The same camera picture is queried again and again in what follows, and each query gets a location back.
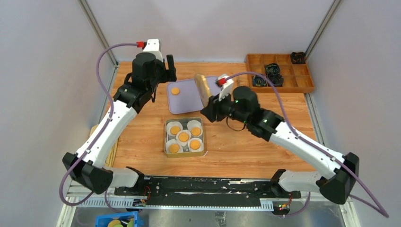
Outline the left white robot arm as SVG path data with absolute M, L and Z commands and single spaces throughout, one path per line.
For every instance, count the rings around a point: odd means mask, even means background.
M 145 104 L 155 101 L 158 85 L 177 80 L 173 56 L 163 57 L 159 39 L 139 41 L 134 46 L 142 52 L 135 56 L 132 71 L 114 96 L 109 94 L 101 79 L 98 80 L 110 103 L 104 118 L 76 152 L 67 152 L 62 159 L 66 176 L 91 193 L 102 194 L 110 187 L 126 187 L 133 195 L 144 192 L 145 183 L 139 171 L 128 167 L 107 169 L 105 161 L 123 130 Z

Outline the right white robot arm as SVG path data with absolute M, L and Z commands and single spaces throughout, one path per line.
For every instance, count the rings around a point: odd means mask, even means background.
M 232 119 L 244 124 L 254 136 L 279 145 L 315 168 L 314 172 L 277 170 L 270 191 L 283 197 L 292 191 L 320 193 L 336 204 L 345 204 L 356 183 L 359 157 L 352 152 L 344 155 L 331 150 L 290 126 L 279 114 L 260 106 L 257 94 L 247 86 L 232 88 L 227 75 L 215 81 L 219 92 L 213 95 L 203 75 L 196 75 L 203 109 L 201 114 L 210 122 Z

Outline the silver tin lid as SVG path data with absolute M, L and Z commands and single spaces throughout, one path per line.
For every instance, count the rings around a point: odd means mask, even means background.
M 209 103 L 209 98 L 213 96 L 207 79 L 203 74 L 195 74 L 194 81 L 199 92 L 201 103 L 203 107 L 206 107 Z

